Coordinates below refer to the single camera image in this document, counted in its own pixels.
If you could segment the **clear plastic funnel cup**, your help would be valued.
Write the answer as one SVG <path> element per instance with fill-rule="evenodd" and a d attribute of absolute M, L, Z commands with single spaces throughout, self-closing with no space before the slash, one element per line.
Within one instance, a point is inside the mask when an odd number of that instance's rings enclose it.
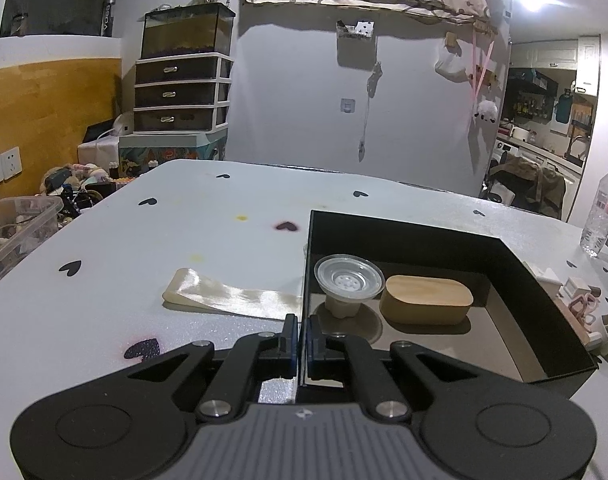
<path fill-rule="evenodd" d="M 382 271 L 368 260 L 351 255 L 331 255 L 314 266 L 314 275 L 326 295 L 325 307 L 335 318 L 352 318 L 362 304 L 384 289 Z"/>

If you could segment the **black storage box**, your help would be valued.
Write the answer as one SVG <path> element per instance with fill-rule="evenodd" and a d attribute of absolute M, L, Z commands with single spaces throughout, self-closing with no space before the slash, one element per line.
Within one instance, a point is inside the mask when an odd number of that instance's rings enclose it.
<path fill-rule="evenodd" d="M 387 320 L 378 298 L 362 300 L 355 315 L 335 318 L 314 275 L 322 258 L 359 257 L 386 278 L 449 278 L 463 284 L 472 305 L 451 326 Z M 498 238 L 435 226 L 314 211 L 308 228 L 305 315 L 317 315 L 327 334 L 365 338 L 385 350 L 409 340 L 491 372 L 573 396 L 598 365 L 554 300 Z"/>

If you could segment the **oval wooden lidded box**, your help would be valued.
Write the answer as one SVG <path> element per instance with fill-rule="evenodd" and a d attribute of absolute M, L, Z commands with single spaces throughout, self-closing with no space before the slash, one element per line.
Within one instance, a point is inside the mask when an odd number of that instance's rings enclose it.
<path fill-rule="evenodd" d="M 473 304 L 470 289 L 450 278 L 393 275 L 385 282 L 379 309 L 390 324 L 454 326 Z"/>

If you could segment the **cream satin ribbon strip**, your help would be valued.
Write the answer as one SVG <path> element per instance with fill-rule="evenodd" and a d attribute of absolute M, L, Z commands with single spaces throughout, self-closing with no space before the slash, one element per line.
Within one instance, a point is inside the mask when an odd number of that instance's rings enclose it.
<path fill-rule="evenodd" d="M 302 318 L 300 296 L 276 290 L 226 285 L 189 268 L 178 269 L 162 293 L 167 304 L 192 310 L 220 312 L 247 318 L 282 321 L 288 314 Z"/>

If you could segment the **teal low cabinet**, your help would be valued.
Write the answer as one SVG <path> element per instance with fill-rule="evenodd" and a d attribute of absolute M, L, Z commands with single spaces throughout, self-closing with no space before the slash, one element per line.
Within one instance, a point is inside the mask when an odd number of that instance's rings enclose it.
<path fill-rule="evenodd" d="M 144 172 L 150 160 L 159 165 L 174 159 L 222 160 L 228 130 L 205 133 L 133 133 L 118 144 L 118 163 L 126 174 Z"/>

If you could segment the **pile of plush toys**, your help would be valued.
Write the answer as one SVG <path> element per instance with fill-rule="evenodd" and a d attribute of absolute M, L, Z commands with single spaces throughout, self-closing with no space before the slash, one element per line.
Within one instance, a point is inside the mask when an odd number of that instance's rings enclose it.
<path fill-rule="evenodd" d="M 61 198 L 58 223 L 65 226 L 132 181 L 132 177 L 118 174 L 116 162 L 110 163 L 109 170 L 95 164 L 69 164 L 49 169 L 42 177 L 39 193 Z"/>

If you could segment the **small white pink toys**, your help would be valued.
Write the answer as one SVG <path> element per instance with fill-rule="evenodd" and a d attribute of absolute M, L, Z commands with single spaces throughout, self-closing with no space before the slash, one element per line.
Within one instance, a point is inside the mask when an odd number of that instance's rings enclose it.
<path fill-rule="evenodd" d="M 600 311 L 601 289 L 575 276 L 562 282 L 551 268 L 543 270 L 532 262 L 523 261 L 523 265 L 558 307 L 584 348 L 608 358 L 608 313 Z"/>

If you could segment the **white plastic drawer unit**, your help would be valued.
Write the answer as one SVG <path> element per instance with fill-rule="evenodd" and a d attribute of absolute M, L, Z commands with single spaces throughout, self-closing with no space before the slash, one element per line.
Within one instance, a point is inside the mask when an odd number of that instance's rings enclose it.
<path fill-rule="evenodd" d="M 232 58 L 216 52 L 139 60 L 135 130 L 211 133 L 227 127 L 233 67 Z"/>

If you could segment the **clear plastic storage bin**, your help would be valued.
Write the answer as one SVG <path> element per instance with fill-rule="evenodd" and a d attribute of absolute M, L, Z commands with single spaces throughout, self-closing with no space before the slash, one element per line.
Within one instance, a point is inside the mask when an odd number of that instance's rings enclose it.
<path fill-rule="evenodd" d="M 0 280 L 58 232 L 58 213 L 62 207 L 57 196 L 0 200 Z"/>

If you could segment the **clear plastic water bottle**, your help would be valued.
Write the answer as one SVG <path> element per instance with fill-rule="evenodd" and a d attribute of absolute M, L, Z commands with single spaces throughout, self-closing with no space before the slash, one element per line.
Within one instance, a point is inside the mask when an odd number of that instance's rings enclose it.
<path fill-rule="evenodd" d="M 597 258 L 608 238 L 608 173 L 598 183 L 585 222 L 580 246 L 590 258 Z"/>

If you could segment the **glass fish tank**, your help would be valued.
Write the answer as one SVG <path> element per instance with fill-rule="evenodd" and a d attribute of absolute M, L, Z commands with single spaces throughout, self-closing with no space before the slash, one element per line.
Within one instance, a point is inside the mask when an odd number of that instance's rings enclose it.
<path fill-rule="evenodd" d="M 220 2 L 149 12 L 144 16 L 141 57 L 210 52 L 228 55 L 235 17 Z"/>

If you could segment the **white wall power socket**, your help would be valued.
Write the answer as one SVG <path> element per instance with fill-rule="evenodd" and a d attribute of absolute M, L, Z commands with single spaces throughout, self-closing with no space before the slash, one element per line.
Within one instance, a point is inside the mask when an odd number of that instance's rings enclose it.
<path fill-rule="evenodd" d="M 16 146 L 0 154 L 0 184 L 22 172 L 20 149 Z"/>

